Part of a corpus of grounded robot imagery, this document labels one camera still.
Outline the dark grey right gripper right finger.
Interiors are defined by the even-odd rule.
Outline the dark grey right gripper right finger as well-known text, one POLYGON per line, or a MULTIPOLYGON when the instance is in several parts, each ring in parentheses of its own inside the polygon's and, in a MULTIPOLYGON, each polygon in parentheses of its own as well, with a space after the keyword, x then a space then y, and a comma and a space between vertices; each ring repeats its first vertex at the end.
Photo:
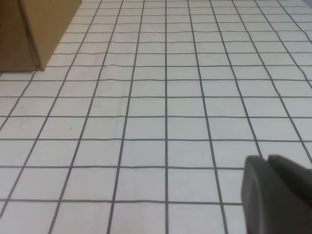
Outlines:
POLYGON ((312 232, 312 171, 280 156, 268 157, 270 166, 281 179, 277 215, 277 234, 310 234, 312 232))

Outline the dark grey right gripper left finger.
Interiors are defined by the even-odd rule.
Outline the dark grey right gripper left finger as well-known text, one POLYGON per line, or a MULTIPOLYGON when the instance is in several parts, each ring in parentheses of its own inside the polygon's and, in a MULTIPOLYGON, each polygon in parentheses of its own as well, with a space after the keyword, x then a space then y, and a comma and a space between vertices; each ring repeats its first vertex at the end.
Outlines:
POLYGON ((247 233, 266 234, 270 226, 270 193, 276 173, 270 164, 259 156, 245 160, 241 200, 247 233))

